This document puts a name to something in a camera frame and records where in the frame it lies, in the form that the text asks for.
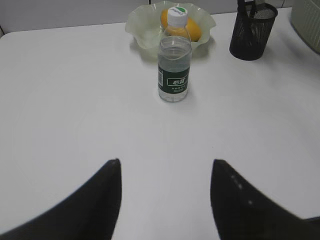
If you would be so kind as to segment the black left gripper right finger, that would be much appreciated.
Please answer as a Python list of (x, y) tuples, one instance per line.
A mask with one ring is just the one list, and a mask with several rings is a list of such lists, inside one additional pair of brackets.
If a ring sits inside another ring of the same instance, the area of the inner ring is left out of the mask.
[(290, 213), (215, 159), (210, 182), (212, 214), (221, 240), (318, 240), (320, 218)]

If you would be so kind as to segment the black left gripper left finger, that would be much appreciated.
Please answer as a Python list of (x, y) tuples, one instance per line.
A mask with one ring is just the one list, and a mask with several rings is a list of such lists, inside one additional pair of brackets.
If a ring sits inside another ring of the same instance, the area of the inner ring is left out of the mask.
[(0, 235), (2, 240), (110, 240), (122, 201), (119, 159), (107, 161), (62, 202)]

